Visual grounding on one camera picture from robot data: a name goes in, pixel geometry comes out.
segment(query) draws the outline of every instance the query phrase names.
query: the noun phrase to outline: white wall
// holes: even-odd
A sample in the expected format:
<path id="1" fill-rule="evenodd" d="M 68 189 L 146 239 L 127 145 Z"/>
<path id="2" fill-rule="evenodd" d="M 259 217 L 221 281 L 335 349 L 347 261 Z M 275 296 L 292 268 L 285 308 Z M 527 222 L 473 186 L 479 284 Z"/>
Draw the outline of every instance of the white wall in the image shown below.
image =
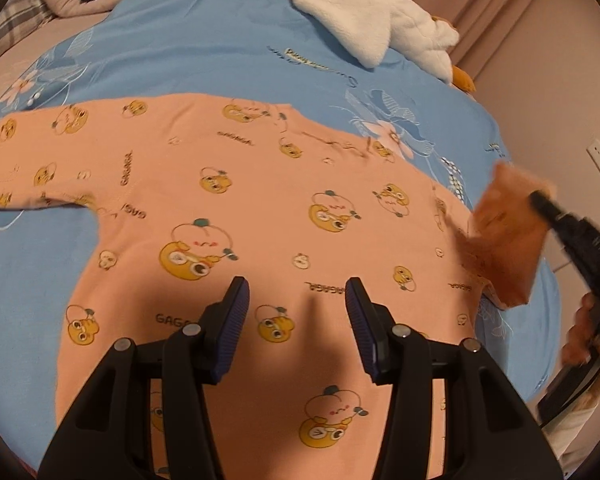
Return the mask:
<path id="1" fill-rule="evenodd" d="M 600 139 L 596 1 L 534 0 L 476 85 L 476 98 L 500 124 L 514 161 L 555 182 L 564 208 L 600 226 L 600 174 L 586 152 Z M 553 268 L 566 261 L 555 243 L 547 256 Z M 557 277 L 566 334 L 587 289 L 571 266 Z M 599 439 L 600 406 L 571 449 Z"/>

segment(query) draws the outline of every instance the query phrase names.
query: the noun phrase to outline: plaid fabric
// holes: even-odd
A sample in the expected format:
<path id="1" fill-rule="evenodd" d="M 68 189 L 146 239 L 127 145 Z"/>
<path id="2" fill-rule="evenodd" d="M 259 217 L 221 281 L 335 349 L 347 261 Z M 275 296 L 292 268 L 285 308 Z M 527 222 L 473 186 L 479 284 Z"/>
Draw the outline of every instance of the plaid fabric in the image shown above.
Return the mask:
<path id="1" fill-rule="evenodd" d="M 42 0 L 9 0 L 0 12 L 0 56 L 53 17 Z"/>

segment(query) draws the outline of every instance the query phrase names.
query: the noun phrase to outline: blue bed sheet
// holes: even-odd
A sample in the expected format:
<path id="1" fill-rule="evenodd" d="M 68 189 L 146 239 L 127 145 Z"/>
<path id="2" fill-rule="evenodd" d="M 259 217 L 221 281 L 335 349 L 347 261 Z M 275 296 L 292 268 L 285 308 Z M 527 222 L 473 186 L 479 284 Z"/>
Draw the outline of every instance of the blue bed sheet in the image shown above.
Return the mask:
<path id="1" fill-rule="evenodd" d="M 91 99 L 204 92 L 290 103 L 362 136 L 383 124 L 404 141 L 406 160 L 469 208 L 494 161 L 508 157 L 479 104 L 393 50 L 376 69 L 362 68 L 290 0 L 123 0 L 22 78 L 32 84 L 5 95 L 0 118 Z M 0 211 L 0 433 L 33 467 L 55 427 L 62 313 L 95 244 L 87 210 Z M 559 319 L 557 283 L 544 262 L 528 306 L 500 312 L 481 303 L 478 336 L 525 399 L 553 369 Z"/>

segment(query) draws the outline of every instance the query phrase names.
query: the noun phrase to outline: black cable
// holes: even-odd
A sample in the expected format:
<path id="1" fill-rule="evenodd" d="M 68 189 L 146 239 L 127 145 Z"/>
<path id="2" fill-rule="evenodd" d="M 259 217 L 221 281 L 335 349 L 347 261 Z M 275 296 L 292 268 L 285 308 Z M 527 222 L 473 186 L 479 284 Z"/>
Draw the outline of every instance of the black cable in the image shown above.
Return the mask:
<path id="1" fill-rule="evenodd" d="M 555 414 L 554 418 L 552 418 L 551 420 L 548 420 L 546 422 L 543 422 L 542 424 L 540 424 L 540 428 L 544 428 L 547 424 L 549 424 L 551 421 L 555 420 L 556 418 L 558 418 L 562 413 L 564 413 L 564 411 L 571 406 L 576 400 L 578 400 L 582 394 L 584 394 L 591 386 L 594 382 L 596 382 L 596 379 L 600 376 L 600 368 L 598 368 L 598 370 L 596 370 L 596 373 L 593 375 L 592 378 L 590 378 L 589 382 L 587 384 L 585 384 L 580 391 L 573 397 L 571 397 L 571 399 L 569 400 L 569 402 L 567 402 L 563 407 L 561 407 L 560 411 L 558 413 Z"/>

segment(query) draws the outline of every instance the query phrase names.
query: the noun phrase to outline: pink flower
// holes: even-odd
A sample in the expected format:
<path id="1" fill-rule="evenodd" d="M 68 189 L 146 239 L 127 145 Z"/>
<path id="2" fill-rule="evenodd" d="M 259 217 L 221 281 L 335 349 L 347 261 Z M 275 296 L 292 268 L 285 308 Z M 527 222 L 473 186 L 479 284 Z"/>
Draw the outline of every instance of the pink flower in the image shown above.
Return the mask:
<path id="1" fill-rule="evenodd" d="M 400 140 L 400 136 L 395 131 L 395 126 L 392 123 L 378 119 L 375 123 L 363 121 L 362 124 L 364 124 L 370 132 L 378 136 L 378 140 L 384 147 L 399 155 L 406 155 L 409 158 L 413 158 L 411 148 Z"/>
<path id="2" fill-rule="evenodd" d="M 37 70 L 32 70 L 22 79 L 18 79 L 13 85 L 11 85 L 11 88 L 4 93 L 0 99 L 0 102 L 7 101 L 7 104 L 10 105 L 15 101 L 18 94 L 31 90 L 33 88 L 32 79 L 37 73 Z"/>

